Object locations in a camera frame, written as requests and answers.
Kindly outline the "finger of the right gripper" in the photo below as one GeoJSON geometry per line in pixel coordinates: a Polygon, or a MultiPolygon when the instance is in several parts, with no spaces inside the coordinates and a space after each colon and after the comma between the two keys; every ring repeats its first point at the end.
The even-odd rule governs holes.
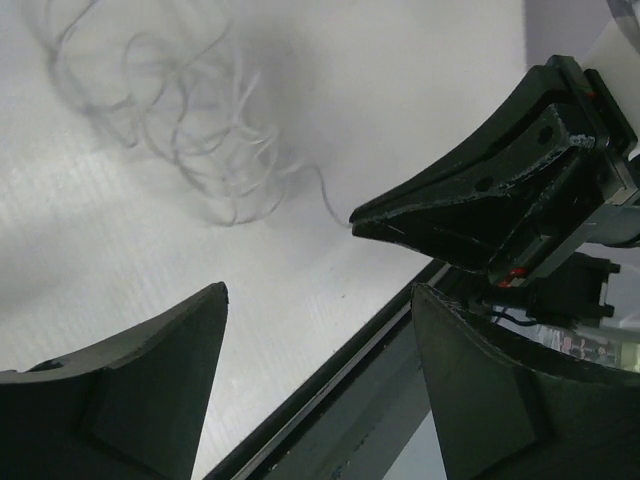
{"type": "Polygon", "coordinates": [[[537,203],[537,194],[525,192],[436,201],[418,195],[378,198],[353,211],[352,232],[472,273],[509,273],[522,267],[512,248],[537,203]]]}

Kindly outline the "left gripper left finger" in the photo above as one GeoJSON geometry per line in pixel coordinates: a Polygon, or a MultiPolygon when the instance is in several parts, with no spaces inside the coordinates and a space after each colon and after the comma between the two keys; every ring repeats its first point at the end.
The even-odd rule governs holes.
{"type": "Polygon", "coordinates": [[[228,304],[214,283],[98,343],[3,371],[2,478],[190,478],[228,304]]]}

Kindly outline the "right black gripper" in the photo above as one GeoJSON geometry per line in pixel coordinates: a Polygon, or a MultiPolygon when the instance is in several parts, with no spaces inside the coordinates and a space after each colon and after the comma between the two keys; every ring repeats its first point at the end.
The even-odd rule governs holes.
{"type": "Polygon", "coordinates": [[[357,207],[349,221],[363,222],[397,198],[490,160],[518,137],[502,164],[524,160],[526,174],[498,186],[517,211],[500,223],[507,233],[487,267],[492,284],[520,287],[548,277],[585,243],[638,247],[639,161],[630,156],[638,137],[600,74],[562,55],[531,67],[460,145],[357,207]]]}

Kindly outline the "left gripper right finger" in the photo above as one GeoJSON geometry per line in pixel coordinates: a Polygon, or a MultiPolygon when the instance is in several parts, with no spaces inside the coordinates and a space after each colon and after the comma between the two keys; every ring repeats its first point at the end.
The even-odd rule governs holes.
{"type": "Polygon", "coordinates": [[[448,478],[638,478],[638,374],[462,314],[425,284],[411,312],[448,478]]]}

